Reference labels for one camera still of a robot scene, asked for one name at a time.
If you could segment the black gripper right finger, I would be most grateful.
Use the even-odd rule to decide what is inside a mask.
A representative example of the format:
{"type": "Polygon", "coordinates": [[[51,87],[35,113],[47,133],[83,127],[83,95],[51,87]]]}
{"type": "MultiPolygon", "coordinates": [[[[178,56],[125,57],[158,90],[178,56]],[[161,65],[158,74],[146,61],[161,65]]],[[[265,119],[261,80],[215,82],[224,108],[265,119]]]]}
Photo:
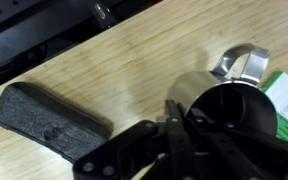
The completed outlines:
{"type": "Polygon", "coordinates": [[[190,180],[288,180],[288,142],[267,128],[277,123],[273,106],[242,108],[233,121],[179,107],[185,132],[177,176],[190,180]]]}

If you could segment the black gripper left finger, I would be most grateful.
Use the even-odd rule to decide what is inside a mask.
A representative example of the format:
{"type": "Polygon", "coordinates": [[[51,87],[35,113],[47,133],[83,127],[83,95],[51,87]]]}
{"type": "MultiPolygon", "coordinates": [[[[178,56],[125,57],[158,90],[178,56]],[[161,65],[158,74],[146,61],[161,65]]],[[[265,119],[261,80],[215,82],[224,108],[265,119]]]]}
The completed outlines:
{"type": "Polygon", "coordinates": [[[168,100],[165,111],[160,121],[140,121],[77,160],[74,180],[129,180],[148,165],[143,180],[197,180],[183,107],[168,100]]]}

